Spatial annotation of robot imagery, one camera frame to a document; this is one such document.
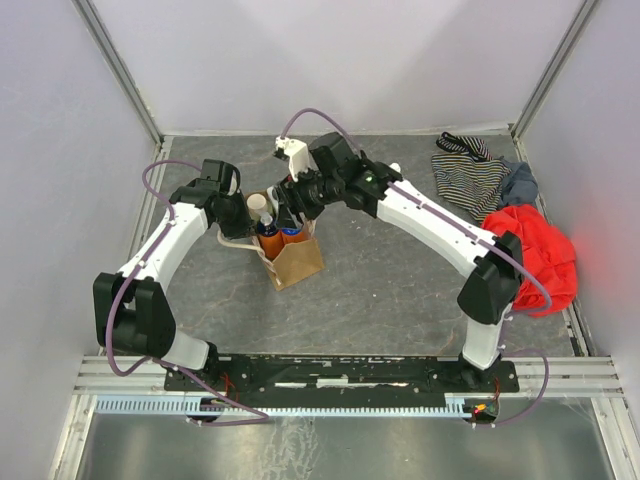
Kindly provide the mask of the blue-grey cloth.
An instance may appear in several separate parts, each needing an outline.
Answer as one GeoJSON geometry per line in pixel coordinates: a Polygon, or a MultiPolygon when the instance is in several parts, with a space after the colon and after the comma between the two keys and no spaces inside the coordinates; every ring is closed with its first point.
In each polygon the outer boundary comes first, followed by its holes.
{"type": "Polygon", "coordinates": [[[538,197],[539,187],[529,164],[506,160],[502,164],[508,169],[508,174],[500,183],[498,208],[533,205],[538,197]]]}

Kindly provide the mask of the dark blue small bottle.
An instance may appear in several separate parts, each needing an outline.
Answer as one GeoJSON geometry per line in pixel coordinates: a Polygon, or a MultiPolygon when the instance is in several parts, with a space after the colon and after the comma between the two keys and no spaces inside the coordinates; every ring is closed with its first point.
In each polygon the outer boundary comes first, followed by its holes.
{"type": "Polygon", "coordinates": [[[268,212],[260,214],[257,224],[258,240],[268,260],[278,257],[284,248],[281,231],[276,227],[275,220],[268,212]]]}

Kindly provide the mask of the striped shirt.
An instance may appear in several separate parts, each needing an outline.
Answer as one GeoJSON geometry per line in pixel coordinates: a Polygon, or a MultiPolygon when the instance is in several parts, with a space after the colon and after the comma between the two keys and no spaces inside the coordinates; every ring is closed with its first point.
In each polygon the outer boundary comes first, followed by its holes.
{"type": "Polygon", "coordinates": [[[501,185],[510,169],[500,160],[476,162],[463,154],[434,154],[431,159],[438,195],[482,223],[497,210],[501,185]]]}

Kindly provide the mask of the white bottle black cap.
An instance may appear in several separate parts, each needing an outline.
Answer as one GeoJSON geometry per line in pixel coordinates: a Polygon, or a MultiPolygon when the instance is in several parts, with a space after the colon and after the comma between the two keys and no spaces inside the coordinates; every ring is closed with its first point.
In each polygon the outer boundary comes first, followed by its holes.
{"type": "Polygon", "coordinates": [[[275,214],[279,211],[279,197],[275,186],[268,187],[266,190],[269,201],[275,214]]]}

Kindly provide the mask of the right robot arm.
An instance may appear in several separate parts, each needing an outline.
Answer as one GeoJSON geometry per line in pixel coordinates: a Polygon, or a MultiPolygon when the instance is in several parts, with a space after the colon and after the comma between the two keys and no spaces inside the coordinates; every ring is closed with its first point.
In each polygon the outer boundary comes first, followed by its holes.
{"type": "Polygon", "coordinates": [[[289,174],[273,188],[277,224],[297,228],[331,204],[393,225],[447,260],[464,278],[457,303],[467,318],[463,359],[478,370],[498,360],[500,336],[522,283],[522,247],[514,234],[495,236],[431,201],[398,165],[354,151],[337,132],[306,144],[275,140],[275,157],[289,174]]]}

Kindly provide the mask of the canvas tote bag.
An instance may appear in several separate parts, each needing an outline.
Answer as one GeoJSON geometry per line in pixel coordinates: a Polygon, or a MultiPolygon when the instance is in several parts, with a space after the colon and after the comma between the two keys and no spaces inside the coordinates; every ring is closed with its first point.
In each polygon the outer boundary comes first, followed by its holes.
{"type": "MultiPolygon", "coordinates": [[[[269,201],[266,190],[253,193],[261,193],[269,201]]],[[[270,210],[276,227],[280,231],[283,228],[287,228],[277,224],[277,214],[273,212],[271,203],[270,210]]],[[[306,240],[299,243],[284,244],[283,250],[274,260],[268,260],[260,246],[257,224],[258,221],[253,220],[253,230],[247,238],[226,238],[219,229],[217,240],[227,248],[247,250],[257,256],[276,290],[281,291],[290,287],[325,268],[315,236],[315,222],[306,220],[300,227],[294,227],[293,229],[302,229],[304,231],[306,240]]]]}

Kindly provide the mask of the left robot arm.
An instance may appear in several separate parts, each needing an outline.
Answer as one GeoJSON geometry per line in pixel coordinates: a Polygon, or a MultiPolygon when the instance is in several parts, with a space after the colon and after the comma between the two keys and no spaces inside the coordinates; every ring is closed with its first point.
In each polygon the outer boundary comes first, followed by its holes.
{"type": "Polygon", "coordinates": [[[135,369],[120,368],[117,352],[134,355],[140,363],[153,360],[175,370],[212,373],[218,369],[216,346],[179,329],[166,290],[191,247],[212,226],[230,239],[242,239],[250,236],[254,223],[237,167],[206,159],[196,170],[198,177],[171,196],[152,188],[150,172],[143,171],[143,185],[165,206],[164,217],[117,272],[101,273],[94,280],[97,340],[118,376],[130,375],[135,369]]]}

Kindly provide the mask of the striped dark garment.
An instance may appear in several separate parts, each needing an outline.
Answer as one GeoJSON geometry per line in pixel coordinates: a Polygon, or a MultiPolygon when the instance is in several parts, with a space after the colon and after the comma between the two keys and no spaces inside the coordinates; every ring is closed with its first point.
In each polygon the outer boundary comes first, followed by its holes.
{"type": "Polygon", "coordinates": [[[436,145],[445,152],[466,155],[475,162],[494,160],[485,142],[478,137],[443,132],[436,140],[436,145]]]}

